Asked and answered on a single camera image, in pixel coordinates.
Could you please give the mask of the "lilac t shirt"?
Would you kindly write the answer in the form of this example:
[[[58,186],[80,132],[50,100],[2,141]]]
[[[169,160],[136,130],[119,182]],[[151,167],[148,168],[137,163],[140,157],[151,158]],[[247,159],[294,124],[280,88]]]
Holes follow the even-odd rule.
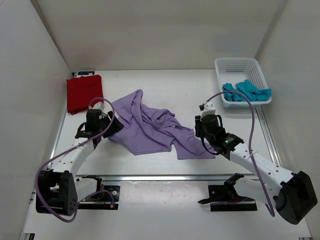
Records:
[[[182,126],[168,109],[157,109],[142,103],[138,89],[112,103],[123,129],[109,139],[126,147],[132,154],[146,155],[170,152],[174,146],[179,160],[214,159],[193,129]]]

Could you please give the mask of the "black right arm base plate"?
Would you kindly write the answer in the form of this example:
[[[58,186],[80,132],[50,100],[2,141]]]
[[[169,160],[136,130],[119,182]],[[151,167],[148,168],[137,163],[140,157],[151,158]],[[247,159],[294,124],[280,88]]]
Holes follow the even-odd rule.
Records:
[[[235,173],[223,184],[208,185],[208,198],[199,200],[200,205],[210,206],[211,212],[252,212],[257,211],[256,201],[250,197],[238,195],[235,190],[236,181],[245,176]]]

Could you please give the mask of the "red t shirt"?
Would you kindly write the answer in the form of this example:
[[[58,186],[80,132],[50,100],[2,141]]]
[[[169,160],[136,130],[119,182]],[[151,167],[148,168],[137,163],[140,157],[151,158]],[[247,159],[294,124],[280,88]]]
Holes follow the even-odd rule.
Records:
[[[87,110],[92,99],[104,97],[100,75],[67,79],[66,89],[67,112],[71,115]]]

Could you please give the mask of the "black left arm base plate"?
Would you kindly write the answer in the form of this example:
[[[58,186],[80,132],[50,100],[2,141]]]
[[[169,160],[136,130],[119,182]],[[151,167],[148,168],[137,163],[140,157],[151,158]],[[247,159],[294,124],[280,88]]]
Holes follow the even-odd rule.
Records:
[[[80,210],[115,211],[119,208],[119,181],[106,181],[101,176],[79,176],[75,179],[75,188]]]

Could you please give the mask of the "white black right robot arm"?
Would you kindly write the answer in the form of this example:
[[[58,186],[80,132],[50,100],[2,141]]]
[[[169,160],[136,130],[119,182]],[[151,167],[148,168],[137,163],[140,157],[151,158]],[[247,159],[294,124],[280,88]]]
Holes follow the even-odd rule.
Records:
[[[308,174],[294,173],[253,152],[238,136],[226,132],[220,115],[195,116],[195,135],[208,141],[213,155],[223,156],[259,178],[251,180],[235,173],[225,181],[224,193],[230,200],[240,196],[271,204],[288,223],[297,225],[314,208],[318,199]]]

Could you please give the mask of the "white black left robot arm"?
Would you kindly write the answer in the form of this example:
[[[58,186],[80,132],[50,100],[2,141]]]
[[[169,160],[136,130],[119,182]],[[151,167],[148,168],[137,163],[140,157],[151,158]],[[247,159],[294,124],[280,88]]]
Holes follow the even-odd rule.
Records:
[[[75,218],[80,202],[86,199],[97,201],[108,195],[110,204],[114,205],[112,192],[105,189],[102,177],[78,176],[77,173],[101,140],[123,127],[113,111],[104,113],[101,109],[89,109],[86,121],[77,129],[72,150],[57,157],[50,169],[43,169],[36,176],[36,212],[55,214],[66,222],[65,217]]]

